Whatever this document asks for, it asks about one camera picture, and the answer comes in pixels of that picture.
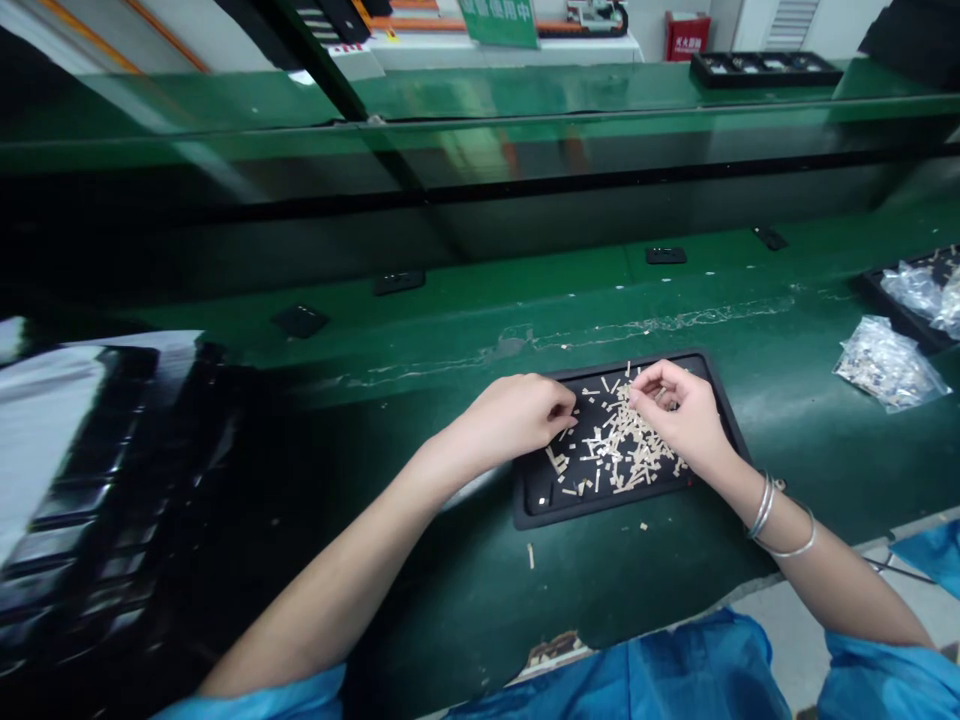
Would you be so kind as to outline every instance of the bag of parts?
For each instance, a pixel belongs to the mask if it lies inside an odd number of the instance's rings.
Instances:
[[[943,330],[954,340],[960,340],[960,268],[953,271],[953,275],[943,286],[940,312],[930,323],[934,330]]]
[[[880,287],[927,322],[940,312],[940,286],[933,279],[930,268],[915,268],[901,260],[896,271],[883,271]]]
[[[873,395],[888,413],[919,407],[953,392],[917,350],[899,335],[890,320],[864,315],[845,343],[834,374]]]

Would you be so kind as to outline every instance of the bangle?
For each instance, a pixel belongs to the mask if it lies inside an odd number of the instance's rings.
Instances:
[[[770,508],[773,507],[773,481],[770,478],[770,473],[764,472],[764,475],[766,476],[766,481],[763,485],[763,499],[760,500],[760,508],[757,510],[757,519],[753,521],[753,527],[747,530],[748,540],[753,540],[760,534],[764,524],[767,522],[767,518],[770,516]]]
[[[795,502],[797,505],[799,505],[800,507],[802,507],[804,510],[806,510],[806,511],[807,511],[807,515],[810,516],[810,526],[811,526],[811,528],[812,528],[812,530],[810,531],[810,539],[807,540],[807,544],[804,545],[804,546],[803,546],[802,548],[800,548],[799,550],[794,550],[794,551],[788,552],[788,553],[779,553],[779,552],[777,552],[776,550],[771,550],[766,544],[764,544],[763,542],[761,542],[761,541],[758,540],[757,538],[754,538],[754,539],[753,539],[753,541],[754,541],[757,545],[759,545],[760,547],[762,547],[764,550],[766,550],[768,553],[770,553],[770,554],[773,555],[774,557],[787,558],[787,557],[796,557],[797,555],[802,555],[802,554],[805,553],[807,550],[809,550],[810,548],[813,547],[813,543],[814,543],[814,541],[816,541],[816,539],[817,539],[817,520],[816,520],[815,517],[813,517],[813,510],[811,510],[809,507],[807,507],[806,505],[804,505],[804,504],[803,504],[802,502],[800,502],[799,500],[794,500],[794,502]]]

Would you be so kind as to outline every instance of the red fire extinguisher box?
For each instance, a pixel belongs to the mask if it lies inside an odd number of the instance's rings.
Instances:
[[[706,52],[710,18],[706,13],[667,12],[664,60],[688,62],[695,52]]]

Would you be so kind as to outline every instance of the blue gown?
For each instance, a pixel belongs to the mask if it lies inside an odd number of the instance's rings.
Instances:
[[[893,546],[960,597],[960,522]],[[901,648],[827,633],[830,674],[817,703],[821,720],[960,718],[960,668],[925,648]],[[770,672],[773,653],[754,620],[723,609],[636,638],[450,711],[454,718],[747,717],[789,720]],[[221,700],[191,697],[161,720],[339,719],[345,666],[281,688]]]

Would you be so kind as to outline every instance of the left hand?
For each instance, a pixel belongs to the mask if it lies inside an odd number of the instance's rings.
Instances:
[[[576,403],[572,391],[542,375],[500,378],[434,440],[456,453],[471,480],[546,447],[558,433],[577,424],[572,414]]]

